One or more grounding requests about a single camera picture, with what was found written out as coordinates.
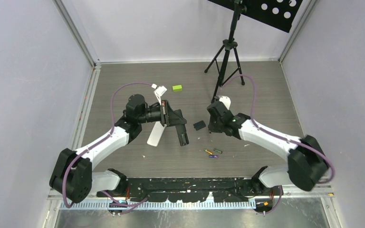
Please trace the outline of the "black remote control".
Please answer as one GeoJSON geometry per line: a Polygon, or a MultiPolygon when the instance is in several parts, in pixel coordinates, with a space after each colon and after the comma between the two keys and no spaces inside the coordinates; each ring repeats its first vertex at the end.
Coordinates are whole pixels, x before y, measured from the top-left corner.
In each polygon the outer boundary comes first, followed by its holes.
{"type": "Polygon", "coordinates": [[[189,138],[186,131],[185,124],[179,124],[175,126],[180,146],[186,146],[189,144],[189,138]]]}

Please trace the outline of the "black battery cover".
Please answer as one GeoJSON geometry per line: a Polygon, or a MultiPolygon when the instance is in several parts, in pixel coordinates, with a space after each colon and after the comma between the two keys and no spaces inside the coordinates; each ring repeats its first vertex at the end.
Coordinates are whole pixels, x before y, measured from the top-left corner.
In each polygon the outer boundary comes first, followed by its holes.
{"type": "Polygon", "coordinates": [[[203,129],[206,127],[206,123],[204,121],[199,121],[193,124],[193,127],[196,131],[203,129]]]}

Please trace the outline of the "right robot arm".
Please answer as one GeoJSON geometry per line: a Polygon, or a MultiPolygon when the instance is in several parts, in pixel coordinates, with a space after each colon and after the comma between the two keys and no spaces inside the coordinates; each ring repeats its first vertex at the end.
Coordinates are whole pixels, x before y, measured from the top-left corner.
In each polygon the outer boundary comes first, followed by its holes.
{"type": "Polygon", "coordinates": [[[312,191],[330,168],[318,141],[310,135],[303,138],[287,135],[260,124],[246,114],[234,115],[222,101],[211,103],[207,111],[211,116],[210,132],[254,143],[286,161],[280,167],[261,167],[251,177],[251,187],[259,195],[287,184],[312,191]]]}

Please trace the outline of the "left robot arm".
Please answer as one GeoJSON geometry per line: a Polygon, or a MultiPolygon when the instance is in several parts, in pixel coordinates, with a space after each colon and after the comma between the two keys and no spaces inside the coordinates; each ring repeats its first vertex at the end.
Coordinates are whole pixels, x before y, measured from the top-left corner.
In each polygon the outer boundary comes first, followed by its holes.
{"type": "Polygon", "coordinates": [[[173,110],[167,100],[148,105],[143,95],[135,94],[129,97],[123,115],[108,132],[85,147],[65,148],[60,152],[49,180],[50,188],[61,193],[64,202],[73,203],[80,203],[89,194],[101,191],[123,196],[128,185],[123,173],[115,169],[93,172],[93,169],[137,138],[143,124],[152,122],[161,127],[175,127],[180,145],[189,144],[187,120],[180,109],[173,110]]]}

